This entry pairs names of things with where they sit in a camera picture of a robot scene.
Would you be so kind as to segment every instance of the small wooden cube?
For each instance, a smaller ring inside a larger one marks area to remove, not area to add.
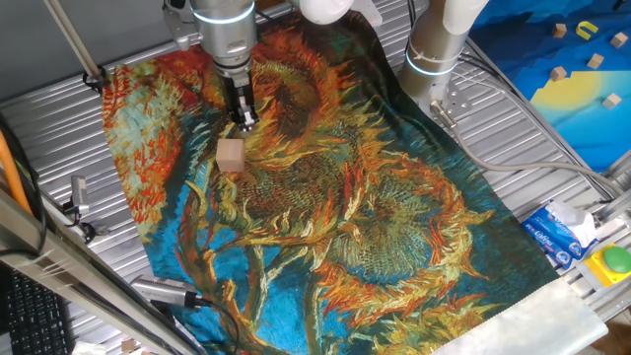
[[[564,79],[567,75],[568,73],[565,71],[565,69],[563,69],[563,67],[556,67],[550,73],[550,79],[552,79],[553,82],[557,82],[561,79]]]
[[[604,60],[604,57],[602,55],[594,53],[592,59],[588,63],[588,66],[592,69],[598,69],[600,64],[602,64],[602,60]]]
[[[564,24],[556,24],[554,25],[554,30],[552,30],[552,36],[555,38],[563,38],[567,32],[568,28]]]
[[[217,142],[217,166],[222,172],[242,172],[245,169],[243,139],[220,139]]]
[[[602,102],[602,105],[607,107],[607,109],[612,109],[620,104],[621,101],[622,99],[620,99],[620,97],[615,94],[611,94]]]
[[[127,339],[120,343],[120,351],[133,352],[136,349],[136,342],[134,339]]]
[[[615,35],[613,37],[610,43],[614,47],[619,48],[627,41],[627,39],[629,39],[627,35],[625,35],[624,33],[619,33],[618,35]]]

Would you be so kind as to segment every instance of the blue background fabric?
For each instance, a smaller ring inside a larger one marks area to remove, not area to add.
[[[604,57],[597,69],[600,83],[592,100],[576,98],[580,104],[567,106],[534,106],[596,171],[604,171],[631,149],[627,139],[631,124],[631,43],[620,48],[609,42],[618,33],[631,36],[631,3],[614,12],[615,1],[562,0],[491,0],[480,14],[471,38],[507,75],[517,88],[532,100],[537,90],[548,83],[550,72],[562,66],[573,73],[594,72],[587,66],[594,53]],[[576,34],[576,26],[589,21],[599,30],[589,40]],[[565,24],[567,34],[554,38],[555,24]],[[567,96],[577,96],[566,85]],[[622,102],[615,109],[603,108],[601,102],[615,93]]]

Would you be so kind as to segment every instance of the green button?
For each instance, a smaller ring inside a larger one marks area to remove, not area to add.
[[[631,253],[625,248],[611,247],[604,251],[604,262],[617,273],[631,271]]]

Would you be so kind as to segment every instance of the printed cloth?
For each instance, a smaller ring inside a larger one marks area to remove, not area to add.
[[[401,91],[368,22],[260,27],[240,135],[199,46],[118,67],[105,134],[157,276],[230,312],[241,354],[429,354],[556,273],[458,145]],[[243,138],[221,173],[219,138]],[[209,350],[230,319],[174,309]]]

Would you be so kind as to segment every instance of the orange cable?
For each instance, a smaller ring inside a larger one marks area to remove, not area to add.
[[[24,187],[20,181],[20,175],[18,174],[18,168],[16,168],[16,162],[13,160],[13,156],[9,150],[9,145],[7,144],[6,139],[4,139],[4,134],[2,134],[2,132],[0,132],[0,162],[4,166],[4,174],[7,176],[7,182],[9,183],[9,188],[11,189],[11,194],[13,194],[13,198],[15,198],[15,200],[25,210],[27,210],[27,212],[33,215],[33,211],[31,210],[31,206],[29,206],[29,201],[27,200],[27,195],[24,192]]]

